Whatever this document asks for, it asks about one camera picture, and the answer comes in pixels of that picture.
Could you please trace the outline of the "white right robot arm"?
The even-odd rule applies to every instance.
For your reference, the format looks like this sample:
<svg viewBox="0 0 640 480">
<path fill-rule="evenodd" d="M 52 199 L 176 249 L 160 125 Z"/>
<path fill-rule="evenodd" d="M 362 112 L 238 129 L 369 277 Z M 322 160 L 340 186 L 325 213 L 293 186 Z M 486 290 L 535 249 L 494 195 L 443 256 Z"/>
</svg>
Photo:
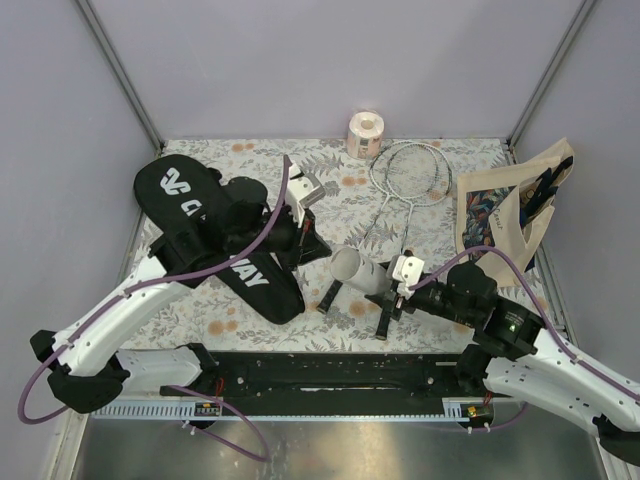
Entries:
<svg viewBox="0 0 640 480">
<path fill-rule="evenodd" d="M 365 293 L 382 307 L 379 334 L 403 312 L 428 314 L 470 327 L 473 339 L 457 362 L 464 394 L 484 389 L 560 416 L 596 437 L 620 460 L 639 463 L 639 385 L 557 335 L 544 319 L 502 297 L 496 282 L 471 262 L 454 266 L 444 282 L 408 288 L 421 261 L 365 267 Z"/>
</svg>

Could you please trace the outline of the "white shuttlecock tube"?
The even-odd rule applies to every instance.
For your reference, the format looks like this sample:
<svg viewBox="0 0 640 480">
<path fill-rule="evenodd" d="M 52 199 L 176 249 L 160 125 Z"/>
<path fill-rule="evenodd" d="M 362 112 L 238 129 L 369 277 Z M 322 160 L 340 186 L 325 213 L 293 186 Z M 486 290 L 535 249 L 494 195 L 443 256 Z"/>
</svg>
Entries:
<svg viewBox="0 0 640 480">
<path fill-rule="evenodd" d="M 384 267 L 351 247 L 334 253 L 329 269 L 335 280 L 366 295 L 383 293 L 391 285 Z"/>
</svg>

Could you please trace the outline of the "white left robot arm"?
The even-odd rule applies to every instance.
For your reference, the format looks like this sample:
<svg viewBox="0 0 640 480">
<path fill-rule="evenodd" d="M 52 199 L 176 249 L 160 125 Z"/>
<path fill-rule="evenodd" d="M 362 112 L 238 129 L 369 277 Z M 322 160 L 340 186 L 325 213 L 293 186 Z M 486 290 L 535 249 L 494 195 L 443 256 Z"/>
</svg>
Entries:
<svg viewBox="0 0 640 480">
<path fill-rule="evenodd" d="M 125 343 L 171 302 L 207 278 L 226 283 L 264 319 L 286 323 L 305 309 L 293 276 L 298 266 L 328 257 L 315 230 L 312 205 L 324 194 L 312 175 L 284 172 L 278 198 L 249 177 L 222 182 L 198 167 L 140 173 L 134 194 L 160 229 L 137 268 L 105 299 L 60 331 L 30 340 L 38 374 L 64 408 L 90 413 L 122 393 L 157 392 L 171 385 L 205 395 L 217 372 L 198 346 L 136 353 Z"/>
</svg>

